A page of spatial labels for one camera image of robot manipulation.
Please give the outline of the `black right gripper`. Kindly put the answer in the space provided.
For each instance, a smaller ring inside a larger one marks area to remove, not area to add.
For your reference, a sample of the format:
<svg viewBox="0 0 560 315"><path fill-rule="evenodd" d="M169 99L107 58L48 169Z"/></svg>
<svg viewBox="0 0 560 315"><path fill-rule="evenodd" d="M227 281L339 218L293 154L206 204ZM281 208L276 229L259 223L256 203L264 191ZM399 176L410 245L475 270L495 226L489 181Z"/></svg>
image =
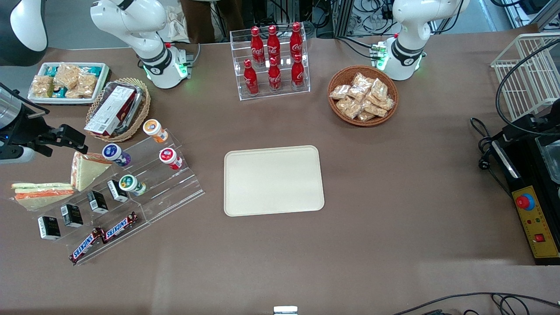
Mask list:
<svg viewBox="0 0 560 315"><path fill-rule="evenodd" d="M84 134L68 124L50 127L44 120L48 114L47 109L42 113L31 109L1 109L1 164L28 163L37 153L50 157L53 153L50 141L53 139L55 146L88 153Z"/></svg>

